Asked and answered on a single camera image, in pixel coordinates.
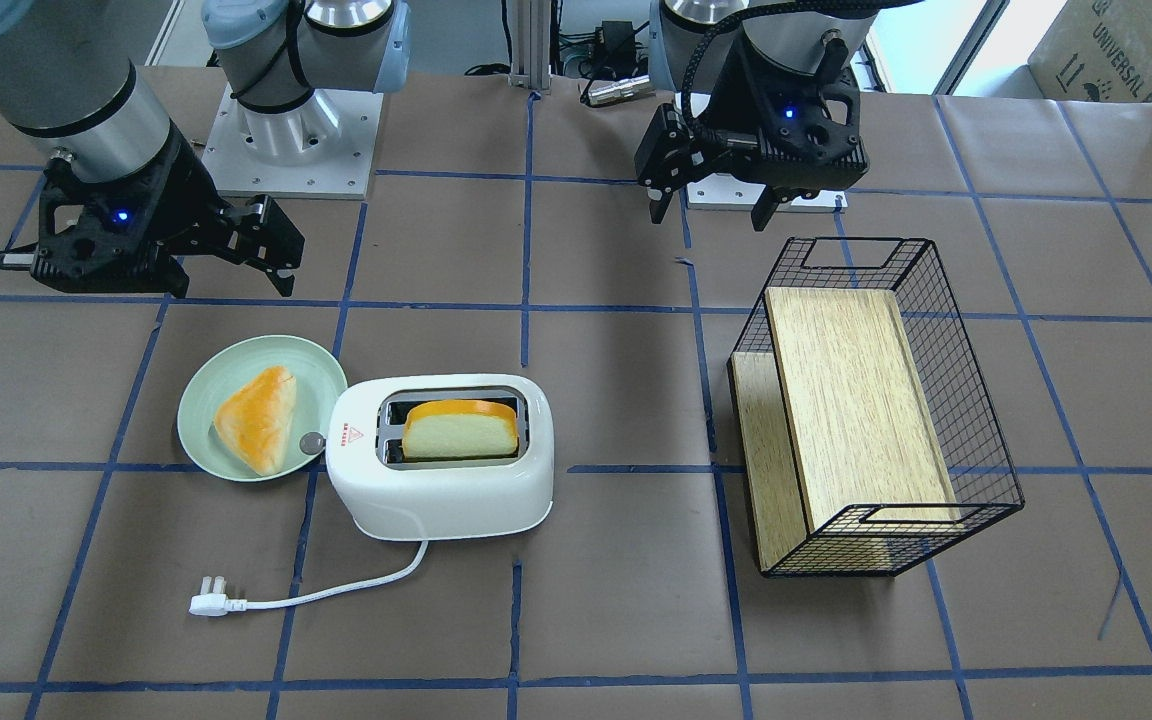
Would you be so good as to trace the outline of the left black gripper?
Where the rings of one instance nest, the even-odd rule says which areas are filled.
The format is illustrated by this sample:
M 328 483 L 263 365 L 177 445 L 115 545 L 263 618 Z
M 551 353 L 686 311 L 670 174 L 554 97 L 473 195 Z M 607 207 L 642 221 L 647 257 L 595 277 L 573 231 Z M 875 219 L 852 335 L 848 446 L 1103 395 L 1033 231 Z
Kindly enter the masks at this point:
M 827 38 L 817 47 L 823 56 L 796 71 L 736 38 L 691 131 L 675 105 L 658 106 L 634 156 L 650 222 L 662 223 L 673 196 L 710 174 L 765 185 L 751 206 L 755 232 L 804 194 L 846 190 L 864 177 L 859 92 L 844 70 L 849 46 Z

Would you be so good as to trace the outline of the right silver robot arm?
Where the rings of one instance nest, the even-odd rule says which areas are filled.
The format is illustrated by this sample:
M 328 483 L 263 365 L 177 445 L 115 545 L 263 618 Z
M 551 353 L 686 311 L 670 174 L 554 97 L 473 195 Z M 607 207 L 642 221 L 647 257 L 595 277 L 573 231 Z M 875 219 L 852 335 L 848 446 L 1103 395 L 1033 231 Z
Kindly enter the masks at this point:
M 206 1 L 244 154 L 270 167 L 355 158 L 334 92 L 393 94 L 404 1 Z M 31 245 L 0 270 L 65 293 L 169 293 L 215 256 L 291 295 L 305 237 L 274 197 L 225 200 L 191 141 L 86 1 L 0 1 L 0 115 L 46 156 Z

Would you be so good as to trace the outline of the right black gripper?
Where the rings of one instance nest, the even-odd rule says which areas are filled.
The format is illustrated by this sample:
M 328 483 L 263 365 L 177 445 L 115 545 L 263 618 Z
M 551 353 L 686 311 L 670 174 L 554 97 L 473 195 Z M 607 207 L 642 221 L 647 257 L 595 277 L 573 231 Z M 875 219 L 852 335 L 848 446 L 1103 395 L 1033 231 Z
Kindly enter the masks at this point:
M 305 237 L 273 196 L 221 199 L 192 143 L 169 132 L 145 167 L 109 182 L 78 179 L 77 156 L 54 149 L 44 168 L 32 245 L 0 250 L 0 270 L 65 293 L 170 293 L 198 255 L 205 300 L 288 300 Z

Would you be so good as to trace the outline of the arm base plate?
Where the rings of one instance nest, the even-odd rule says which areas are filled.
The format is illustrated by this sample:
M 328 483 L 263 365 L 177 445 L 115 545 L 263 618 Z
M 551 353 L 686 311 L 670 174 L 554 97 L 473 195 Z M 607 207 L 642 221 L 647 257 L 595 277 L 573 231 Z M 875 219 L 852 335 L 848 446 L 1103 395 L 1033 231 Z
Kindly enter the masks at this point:
M 759 199 L 763 184 L 742 182 L 730 174 L 713 174 L 685 188 L 687 204 L 690 209 L 745 211 L 750 213 L 755 200 Z M 814 213 L 826 214 L 849 209 L 844 191 L 823 190 L 814 199 L 794 199 L 778 205 L 776 213 Z
M 364 200 L 384 99 L 329 88 L 262 114 L 223 92 L 202 160 L 225 196 Z

